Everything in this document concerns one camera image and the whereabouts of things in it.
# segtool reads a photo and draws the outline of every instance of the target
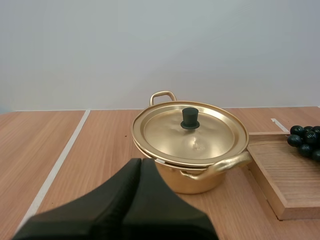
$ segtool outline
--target aluminum pot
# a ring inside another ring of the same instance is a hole
[[[172,101],[154,104],[168,95]],[[226,171],[252,161],[244,151],[249,133],[234,115],[209,104],[177,101],[170,91],[151,96],[150,106],[133,121],[134,144],[176,193],[198,194],[213,189]]]

